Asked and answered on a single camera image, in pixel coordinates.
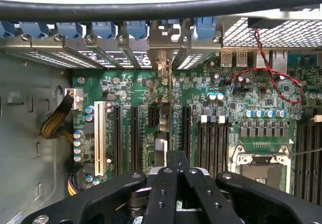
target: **white pci slot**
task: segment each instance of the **white pci slot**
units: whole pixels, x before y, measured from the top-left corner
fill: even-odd
[[[94,102],[95,175],[106,172],[106,102]]]

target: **red wire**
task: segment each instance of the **red wire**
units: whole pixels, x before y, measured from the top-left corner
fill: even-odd
[[[257,46],[258,46],[258,49],[259,49],[259,51],[261,53],[261,56],[262,56],[262,58],[264,60],[264,64],[265,64],[266,68],[256,67],[256,68],[253,68],[253,69],[246,69],[246,70],[244,70],[244,71],[242,71],[240,73],[235,74],[232,78],[228,79],[226,81],[226,83],[227,84],[230,83],[233,79],[241,76],[242,74],[247,73],[248,71],[253,71],[253,70],[266,70],[266,71],[268,71],[268,74],[269,74],[269,76],[271,78],[271,82],[273,84],[273,87],[274,87],[275,91],[277,92],[277,95],[281,99],[283,99],[285,102],[290,103],[290,104],[301,103],[302,102],[303,95],[304,95],[304,92],[302,90],[302,87],[301,87],[300,83],[296,79],[290,77],[288,74],[280,73],[280,72],[277,72],[277,71],[275,71],[275,70],[273,70],[273,69],[270,68],[269,62],[266,59],[265,51],[263,50],[263,46],[262,46],[262,43],[260,41],[260,33],[259,33],[258,29],[255,29],[254,36],[255,36],[255,39],[257,41]],[[280,92],[280,90],[278,90],[278,85],[277,85],[277,83],[274,80],[273,74],[277,74],[278,76],[284,76],[284,77],[288,78],[290,81],[294,82],[297,85],[297,87],[298,87],[298,89],[299,89],[299,91],[301,93],[300,98],[299,98],[298,101],[291,101],[291,100],[287,99],[285,96],[282,95],[282,93]]]

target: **motherboard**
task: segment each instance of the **motherboard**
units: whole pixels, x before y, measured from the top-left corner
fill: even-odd
[[[211,177],[229,170],[294,193],[297,125],[317,114],[322,100],[322,72],[301,67],[303,57],[289,57],[287,71],[306,92],[301,104],[279,98],[266,71],[249,71],[227,84],[241,69],[209,62],[172,73],[166,107],[169,82],[157,71],[74,70],[73,87],[84,98],[73,111],[74,161],[83,167],[83,188],[130,170],[149,174],[173,149],[185,151],[190,166]],[[299,99],[293,82],[276,82],[287,99]],[[169,107],[171,145],[158,140],[161,111]]]

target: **green circuit board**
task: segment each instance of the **green circuit board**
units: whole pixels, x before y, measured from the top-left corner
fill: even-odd
[[[225,81],[240,72],[239,68],[206,67],[204,64],[191,71],[174,71],[172,76],[172,143],[173,149],[185,150],[191,166],[206,168],[211,176],[230,168],[230,163],[237,146],[242,145],[247,153],[275,154],[281,146],[286,146],[290,153],[295,151],[296,121],[293,115],[302,113],[305,106],[292,106],[280,98],[269,83],[266,72],[249,72],[244,75],[250,82],[247,84],[234,81],[226,85]],[[289,67],[288,73],[306,81],[305,91],[318,91],[316,81],[322,82],[322,76],[314,74],[313,69]],[[279,89],[291,100],[297,100],[299,92],[290,81],[279,81]],[[168,86],[163,84],[153,70],[75,70],[73,87],[84,92],[84,108],[93,106],[95,101],[113,102],[114,108],[121,107],[121,152],[118,163],[107,163],[106,174],[102,181],[115,175],[130,171],[133,168],[131,159],[131,111],[138,109],[139,135],[139,170],[148,174],[155,167],[154,138],[158,131],[159,101],[168,96]],[[210,93],[223,94],[222,100],[210,100]],[[319,100],[304,99],[308,106],[319,106]],[[254,117],[254,111],[260,110],[261,117]],[[268,117],[265,112],[272,111]],[[284,117],[278,117],[277,111],[285,111]],[[84,110],[75,110],[74,129],[85,133],[82,146],[81,165],[94,162],[93,123],[86,123]],[[202,117],[207,115],[207,123]],[[225,123],[219,124],[218,118],[224,116]],[[115,111],[106,118],[106,155],[115,153]],[[285,175],[293,183],[294,159],[292,172],[281,170],[280,189],[285,190]]]

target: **black cable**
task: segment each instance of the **black cable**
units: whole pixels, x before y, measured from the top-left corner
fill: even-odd
[[[182,19],[320,4],[322,0],[199,0],[154,4],[39,4],[0,1],[0,20],[99,22]]]

